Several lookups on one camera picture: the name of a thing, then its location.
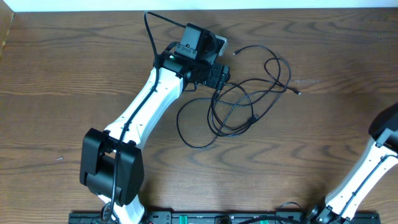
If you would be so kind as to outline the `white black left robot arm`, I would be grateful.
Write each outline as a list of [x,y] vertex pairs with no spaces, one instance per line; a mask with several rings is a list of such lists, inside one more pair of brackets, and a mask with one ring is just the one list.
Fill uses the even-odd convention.
[[181,41],[156,54],[143,89],[104,130],[91,128],[83,138],[80,183],[105,202],[101,223],[139,223],[145,209],[138,193],[144,181],[142,150],[165,110],[186,90],[202,84],[220,91],[229,67],[216,62],[226,38],[188,23]]

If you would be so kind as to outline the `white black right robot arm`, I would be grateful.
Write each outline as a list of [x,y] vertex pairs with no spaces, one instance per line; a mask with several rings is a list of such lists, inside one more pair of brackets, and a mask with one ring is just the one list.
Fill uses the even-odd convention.
[[307,223],[351,223],[372,188],[397,165],[397,104],[380,112],[372,121],[366,148],[342,183],[321,206],[307,215]]

